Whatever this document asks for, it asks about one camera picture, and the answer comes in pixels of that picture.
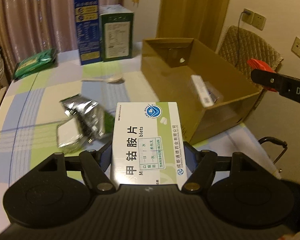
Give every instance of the white wall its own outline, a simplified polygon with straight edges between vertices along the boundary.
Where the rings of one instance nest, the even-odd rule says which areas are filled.
[[[156,37],[160,2],[161,0],[139,0],[139,4],[134,4],[132,0],[124,0],[123,5],[135,13],[134,42]]]
[[[300,78],[300,59],[291,52],[295,36],[300,38],[300,0],[230,0],[220,41],[227,28],[238,24],[244,8],[257,12],[266,19],[263,31],[241,22],[242,28],[264,38],[284,57],[280,73]],[[252,116],[246,121],[257,138],[274,136],[287,141],[288,151],[277,162],[282,176],[300,182],[300,104],[267,92]],[[274,158],[281,148],[265,146]]]

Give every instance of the tablecloth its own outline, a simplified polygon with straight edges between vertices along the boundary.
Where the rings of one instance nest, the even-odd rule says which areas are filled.
[[[113,115],[117,102],[158,101],[140,71],[140,49],[141,44],[135,44],[133,59],[84,66],[80,65],[77,50],[63,52],[58,55],[58,67],[10,85],[0,107],[0,232],[10,224],[2,206],[4,192],[30,169],[58,151],[56,127],[67,118],[60,100],[81,93],[100,102]],[[106,78],[118,73],[123,75],[125,82],[82,82],[84,78]],[[98,150],[105,143],[94,141],[86,148]],[[244,124],[195,147],[213,150],[221,156],[241,151],[278,176],[266,152]],[[79,172],[68,172],[68,176],[82,180]],[[227,176],[229,172],[217,172],[215,181]]]

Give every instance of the green package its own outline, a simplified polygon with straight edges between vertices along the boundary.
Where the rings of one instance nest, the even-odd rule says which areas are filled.
[[[56,49],[47,49],[19,62],[13,74],[13,79],[18,80],[52,67],[55,63],[56,54]]]

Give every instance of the table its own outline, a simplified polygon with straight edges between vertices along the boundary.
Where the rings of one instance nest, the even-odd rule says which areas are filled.
[[[2,206],[7,188],[49,155],[58,151],[56,127],[67,118],[60,100],[81,93],[100,102],[114,115],[117,102],[156,102],[157,96],[140,71],[141,43],[134,46],[134,58],[80,66],[78,51],[58,55],[58,67],[13,82],[0,107],[0,232],[10,223]],[[122,73],[125,82],[82,82],[81,79]],[[86,149],[100,149],[106,141],[94,141]],[[221,156],[241,151],[276,177],[276,167],[244,124],[194,145]],[[78,155],[80,151],[67,155]],[[68,176],[82,180],[80,172]],[[229,176],[217,172],[215,181]]]

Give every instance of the pink curtain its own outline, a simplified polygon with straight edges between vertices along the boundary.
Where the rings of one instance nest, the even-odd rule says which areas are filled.
[[[77,49],[73,0],[0,0],[0,45],[10,75],[17,62],[41,50]]]

